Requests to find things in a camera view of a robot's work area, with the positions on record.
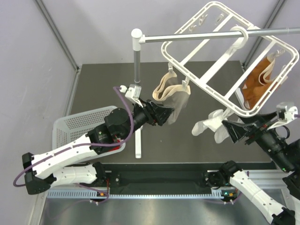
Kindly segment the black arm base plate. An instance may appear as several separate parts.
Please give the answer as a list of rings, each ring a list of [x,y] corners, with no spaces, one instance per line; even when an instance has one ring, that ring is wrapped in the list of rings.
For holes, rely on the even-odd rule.
[[[179,194],[230,187],[220,172],[179,171],[113,171],[91,184],[91,188],[109,187],[116,195]]]

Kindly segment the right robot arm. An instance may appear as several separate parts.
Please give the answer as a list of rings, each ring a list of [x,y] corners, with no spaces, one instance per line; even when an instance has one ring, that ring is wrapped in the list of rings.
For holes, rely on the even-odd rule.
[[[206,172],[204,182],[210,188],[235,187],[265,217],[271,225],[298,225],[300,223],[300,142],[287,144],[290,136],[281,137],[276,131],[277,113],[260,114],[250,118],[241,118],[239,122],[222,121],[223,127],[233,143],[245,139],[246,145],[256,143],[261,150],[286,173],[282,181],[288,189],[294,208],[289,209],[273,200],[255,184],[233,160],[223,163],[216,172]]]

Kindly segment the white sock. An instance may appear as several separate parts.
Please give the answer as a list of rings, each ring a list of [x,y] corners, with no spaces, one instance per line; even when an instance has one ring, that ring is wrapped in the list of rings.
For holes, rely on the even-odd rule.
[[[229,133],[223,125],[222,121],[227,120],[231,115],[233,115],[233,111],[228,108],[226,110],[217,109],[211,112],[206,120],[195,123],[191,131],[192,135],[198,136],[206,129],[210,129],[212,132],[214,132],[215,142],[223,142],[226,138],[229,137]]]

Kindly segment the white clip sock hanger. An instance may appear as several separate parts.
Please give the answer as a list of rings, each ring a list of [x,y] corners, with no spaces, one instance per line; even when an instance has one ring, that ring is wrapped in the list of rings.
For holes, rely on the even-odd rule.
[[[185,34],[184,32],[191,27],[196,21],[199,21],[202,16],[210,9],[216,7],[226,14],[226,18],[213,30],[212,33],[197,33],[197,34]],[[280,40],[277,36],[281,34],[292,33],[293,31],[299,32],[298,28],[291,29],[260,29],[254,26],[251,22],[237,14],[235,11],[231,10],[229,7],[218,1],[211,1],[207,3],[203,8],[201,8],[191,19],[189,19],[183,26],[181,26],[173,35],[164,36],[161,38],[161,53],[167,59],[172,67],[179,70],[185,77],[185,82],[192,81],[203,91],[208,93],[218,102],[222,103],[236,115],[249,118],[252,117],[261,110],[263,105],[274,93],[275,89],[281,85],[298,62],[300,55],[298,51],[287,44],[286,42]],[[244,74],[237,80],[237,82],[231,87],[231,89],[225,94],[221,95],[219,92],[214,90],[208,85],[208,81],[221,69],[221,67],[235,54],[238,49],[244,47],[247,43],[249,37],[262,37],[269,41],[269,45],[262,51],[262,53],[255,59],[255,61],[249,66],[249,68],[244,72]],[[196,53],[200,51],[210,40],[212,39],[222,39],[222,38],[236,38],[236,41],[227,49],[227,51],[208,69],[208,71],[202,75],[202,77],[197,77],[190,70],[185,67],[185,64],[192,58]],[[182,61],[177,61],[171,54],[168,53],[168,46],[175,41],[189,41],[189,40],[200,40],[200,44],[191,51]],[[258,65],[258,63],[267,55],[273,46],[279,46],[282,50],[289,52],[291,55],[291,60],[283,70],[279,73],[274,83],[266,90],[266,92],[259,98],[258,102],[255,104],[253,109],[246,109],[241,106],[238,107],[232,103],[229,98],[236,92],[242,82],[250,75],[250,72]]]

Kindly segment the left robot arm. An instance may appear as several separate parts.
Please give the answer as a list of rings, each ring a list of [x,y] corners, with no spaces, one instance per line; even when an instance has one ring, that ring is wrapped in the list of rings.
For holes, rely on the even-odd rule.
[[[173,111],[174,108],[151,100],[142,101],[141,105],[134,104],[133,111],[115,108],[104,118],[103,124],[66,145],[43,154],[23,154],[28,194],[36,195],[55,186],[73,183],[103,185],[106,173],[101,163],[82,166],[76,163],[86,158],[113,154],[144,124],[162,126]]]

